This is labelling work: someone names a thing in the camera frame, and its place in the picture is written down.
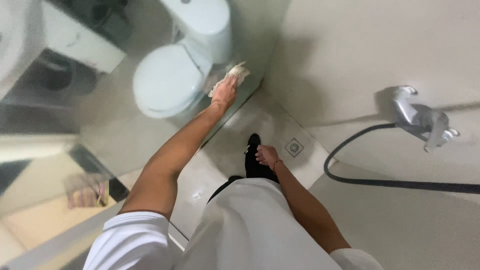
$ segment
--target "toilet lid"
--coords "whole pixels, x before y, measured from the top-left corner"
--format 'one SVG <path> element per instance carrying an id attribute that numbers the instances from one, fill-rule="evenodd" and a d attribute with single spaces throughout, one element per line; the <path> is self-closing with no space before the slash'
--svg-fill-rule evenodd
<path id="1" fill-rule="evenodd" d="M 202 80 L 202 73 L 185 48 L 167 45 L 150 52 L 138 64 L 133 92 L 140 110 L 168 117 L 169 111 L 184 106 L 198 94 Z"/>

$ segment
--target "faucet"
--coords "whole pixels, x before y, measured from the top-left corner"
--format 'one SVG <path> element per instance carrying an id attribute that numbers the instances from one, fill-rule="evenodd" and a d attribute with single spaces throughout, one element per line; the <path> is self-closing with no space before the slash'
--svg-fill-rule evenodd
<path id="1" fill-rule="evenodd" d="M 431 153 L 460 133 L 450 128 L 448 116 L 421 104 L 410 104 L 408 98 L 418 91 L 411 86 L 393 87 L 396 125 L 425 142 L 423 150 Z"/>

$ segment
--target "toilet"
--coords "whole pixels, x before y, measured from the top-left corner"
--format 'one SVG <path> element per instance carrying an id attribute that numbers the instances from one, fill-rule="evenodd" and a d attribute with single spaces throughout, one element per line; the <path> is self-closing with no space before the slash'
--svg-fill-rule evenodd
<path id="1" fill-rule="evenodd" d="M 133 76 L 137 106 L 153 118 L 195 106 L 205 95 L 202 85 L 212 66 L 227 63 L 232 51 L 226 0 L 160 1 L 183 38 L 150 52 Z"/>

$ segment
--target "hand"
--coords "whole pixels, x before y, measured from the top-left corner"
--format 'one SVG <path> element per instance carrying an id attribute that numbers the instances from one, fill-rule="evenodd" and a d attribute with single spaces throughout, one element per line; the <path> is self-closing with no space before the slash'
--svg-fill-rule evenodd
<path id="1" fill-rule="evenodd" d="M 275 147 L 270 145 L 260 145 L 258 146 L 257 151 L 258 153 L 255 154 L 257 156 L 257 161 L 262 165 L 268 165 L 273 171 L 273 164 L 280 159 L 278 158 Z"/>
<path id="2" fill-rule="evenodd" d="M 237 76 L 227 77 L 216 89 L 212 97 L 212 105 L 221 107 L 225 113 L 237 99 Z"/>

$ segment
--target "black hose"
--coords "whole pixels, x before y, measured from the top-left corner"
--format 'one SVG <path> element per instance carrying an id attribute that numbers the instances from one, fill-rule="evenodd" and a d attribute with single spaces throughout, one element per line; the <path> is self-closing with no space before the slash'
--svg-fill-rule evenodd
<path id="1" fill-rule="evenodd" d="M 325 174 L 333 180 L 348 183 L 348 184 L 362 184 L 362 185 L 376 185 L 387 187 L 401 187 L 410 189 L 422 189 L 422 190 L 435 190 L 435 191 L 447 191 L 447 192 L 460 192 L 460 193 L 475 193 L 480 194 L 480 184 L 458 184 L 458 183 L 432 183 L 432 182 L 414 182 L 414 181 L 397 181 L 397 180 L 374 180 L 374 179 L 354 179 L 345 178 L 331 174 L 328 170 L 328 164 L 334 157 L 334 155 L 340 151 L 345 145 L 349 144 L 356 138 L 377 129 L 395 128 L 395 123 L 374 125 L 366 128 L 360 132 L 355 133 L 352 137 L 345 140 L 339 146 L 337 146 L 324 163 Z"/>

